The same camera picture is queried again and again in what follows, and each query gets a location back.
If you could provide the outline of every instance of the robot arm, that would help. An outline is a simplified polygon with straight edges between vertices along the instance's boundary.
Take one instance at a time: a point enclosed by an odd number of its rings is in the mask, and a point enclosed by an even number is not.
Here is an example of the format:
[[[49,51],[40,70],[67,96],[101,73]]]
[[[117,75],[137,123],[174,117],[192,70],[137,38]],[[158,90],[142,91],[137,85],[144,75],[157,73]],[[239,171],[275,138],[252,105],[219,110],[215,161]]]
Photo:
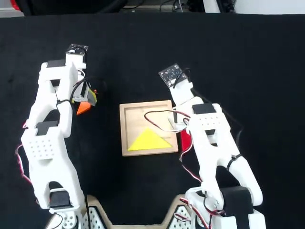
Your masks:
[[[187,131],[191,135],[196,156],[200,165],[199,175],[202,180],[201,186],[189,189],[185,197],[189,206],[198,209],[207,222],[216,229],[239,229],[240,215],[235,211],[246,212],[248,208],[249,219],[246,227],[249,229],[265,228],[264,216],[253,210],[263,201],[261,189],[246,161],[240,155],[236,143],[230,133],[230,126],[218,104],[205,104],[202,99],[192,94],[193,84],[179,68],[177,64],[159,73],[166,85],[169,87],[177,111],[184,112],[190,116]],[[185,125],[182,117],[177,120],[169,118],[174,129],[181,129]],[[217,166],[223,166],[239,181],[240,187],[220,190],[215,178]],[[246,206],[238,203],[232,206],[232,200],[244,198]],[[210,212],[221,210],[222,214],[215,215],[210,223]]]
[[[83,68],[86,63],[83,59],[87,48],[71,45],[65,60],[41,65],[36,100],[21,137],[39,205],[42,209],[49,209],[50,213],[71,219],[71,225],[69,223],[65,227],[67,229],[74,228],[77,222],[78,228],[81,228],[81,209],[85,204],[64,139],[71,134],[71,97],[78,102],[88,101],[89,86],[85,81],[74,89],[76,83],[85,77]],[[45,121],[52,110],[58,110],[59,120]],[[49,183],[52,181],[58,182],[62,188],[50,190]]]

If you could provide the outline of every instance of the white bracket with holes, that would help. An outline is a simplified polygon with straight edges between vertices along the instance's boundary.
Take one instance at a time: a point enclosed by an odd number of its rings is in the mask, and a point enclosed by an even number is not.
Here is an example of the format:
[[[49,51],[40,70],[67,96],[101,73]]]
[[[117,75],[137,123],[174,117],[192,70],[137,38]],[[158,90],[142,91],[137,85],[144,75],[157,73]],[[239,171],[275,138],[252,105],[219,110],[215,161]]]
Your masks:
[[[65,229],[72,229],[76,225],[76,216],[74,211],[67,211],[61,213],[63,217],[61,226]]]
[[[105,229],[100,215],[96,211],[95,207],[89,207],[90,225],[91,229]],[[82,220],[81,229],[88,229],[88,215],[85,213]]]
[[[186,207],[181,205],[179,206],[175,213],[179,213],[180,215],[186,217],[186,218],[191,218],[189,212],[187,211]],[[179,221],[178,219],[176,219],[173,216],[172,221],[169,223],[168,229],[190,229],[191,228],[191,222],[187,221],[187,222],[182,222]]]

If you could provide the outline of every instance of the black background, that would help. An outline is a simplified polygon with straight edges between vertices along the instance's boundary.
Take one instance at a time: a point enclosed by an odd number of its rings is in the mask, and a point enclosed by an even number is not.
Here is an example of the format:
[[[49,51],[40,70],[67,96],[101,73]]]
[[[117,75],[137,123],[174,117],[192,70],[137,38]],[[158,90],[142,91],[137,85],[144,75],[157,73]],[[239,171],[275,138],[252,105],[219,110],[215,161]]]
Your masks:
[[[0,19],[1,227],[41,229],[50,217],[20,178],[14,150],[35,100],[41,63],[63,58],[78,43],[89,46],[87,75],[104,78],[108,93],[77,118],[82,160],[74,127],[67,148],[84,191],[98,198],[114,224],[161,223],[173,198],[198,185],[178,154],[121,152],[119,104],[171,99],[158,72],[178,63],[191,68],[199,92],[244,124],[240,148],[263,191],[257,209],[267,228],[301,228],[304,24],[303,15]],[[91,83],[100,86],[98,80]],[[194,151],[186,163],[198,171]],[[234,183],[222,169],[217,178],[221,187]]]

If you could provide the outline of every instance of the yellow triangle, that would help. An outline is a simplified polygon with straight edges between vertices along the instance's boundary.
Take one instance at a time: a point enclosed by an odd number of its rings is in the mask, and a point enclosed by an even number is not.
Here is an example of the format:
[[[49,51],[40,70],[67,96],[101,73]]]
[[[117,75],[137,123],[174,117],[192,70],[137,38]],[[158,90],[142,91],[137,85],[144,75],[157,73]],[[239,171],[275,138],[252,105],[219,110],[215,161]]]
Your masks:
[[[171,147],[172,146],[168,142],[162,139],[153,130],[146,128],[129,147],[128,151]]]

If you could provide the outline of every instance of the wooden tray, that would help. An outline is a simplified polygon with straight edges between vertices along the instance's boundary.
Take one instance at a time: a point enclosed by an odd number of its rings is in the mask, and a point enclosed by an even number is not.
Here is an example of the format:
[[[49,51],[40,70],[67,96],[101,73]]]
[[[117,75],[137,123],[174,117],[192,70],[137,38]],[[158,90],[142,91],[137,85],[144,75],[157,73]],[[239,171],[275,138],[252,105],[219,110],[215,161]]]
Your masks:
[[[170,100],[120,104],[123,156],[138,156],[178,152],[176,133],[168,133],[162,131],[151,123],[149,123],[144,118],[144,114],[148,111],[160,111],[169,109],[172,109],[172,102]],[[157,123],[163,129],[172,130],[171,124],[168,121],[169,115],[173,114],[171,114],[170,112],[150,113],[148,114],[148,117],[150,120]],[[153,130],[158,136],[168,142],[172,147],[128,151],[128,148],[146,128],[150,128],[151,130]]]

